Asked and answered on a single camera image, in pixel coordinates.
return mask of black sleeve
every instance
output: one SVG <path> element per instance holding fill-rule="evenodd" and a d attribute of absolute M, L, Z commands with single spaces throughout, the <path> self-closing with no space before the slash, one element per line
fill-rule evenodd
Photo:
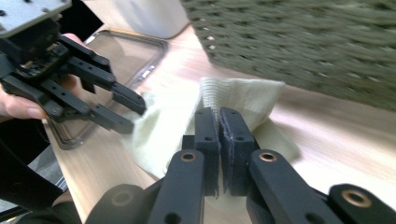
<path fill-rule="evenodd" d="M 18 224 L 81 224 L 73 203 L 60 203 L 39 212 L 27 214 Z"/>

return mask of gray basket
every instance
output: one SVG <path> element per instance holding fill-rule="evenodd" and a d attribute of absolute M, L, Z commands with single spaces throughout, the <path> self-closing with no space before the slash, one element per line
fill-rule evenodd
<path fill-rule="evenodd" d="M 396 111 L 396 1 L 181 1 L 210 62 Z"/>

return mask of woven basket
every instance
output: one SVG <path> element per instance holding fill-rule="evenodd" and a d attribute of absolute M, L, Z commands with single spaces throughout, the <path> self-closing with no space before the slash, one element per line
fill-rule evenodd
<path fill-rule="evenodd" d="M 181 2 L 210 62 L 396 111 L 396 1 Z"/>

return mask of white cloth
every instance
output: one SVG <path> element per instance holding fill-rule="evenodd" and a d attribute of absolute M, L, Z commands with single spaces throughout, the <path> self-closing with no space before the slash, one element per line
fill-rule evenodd
<path fill-rule="evenodd" d="M 210 106 L 217 117 L 221 107 L 229 107 L 241 113 L 261 148 L 291 161 L 299 155 L 297 146 L 268 119 L 284 85 L 264 79 L 203 78 L 200 90 L 143 93 L 148 110 L 142 117 L 126 115 L 134 121 L 134 132 L 121 141 L 142 169 L 162 178 L 183 134 L 194 134 L 194 112 Z"/>

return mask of metal tray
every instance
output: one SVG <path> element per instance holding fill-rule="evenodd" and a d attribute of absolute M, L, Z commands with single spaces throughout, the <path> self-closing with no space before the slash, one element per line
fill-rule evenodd
<path fill-rule="evenodd" d="M 117 81 L 134 90 L 157 66 L 167 51 L 167 42 L 140 35 L 101 31 L 90 36 L 85 44 L 110 60 Z M 126 107 L 112 101 L 112 94 L 95 86 L 96 94 L 82 91 L 83 101 L 91 106 L 101 104 L 121 113 Z M 49 126 L 61 149 L 73 149 L 84 143 L 92 130 L 102 128 L 88 120 L 68 120 L 57 123 L 49 120 Z"/>

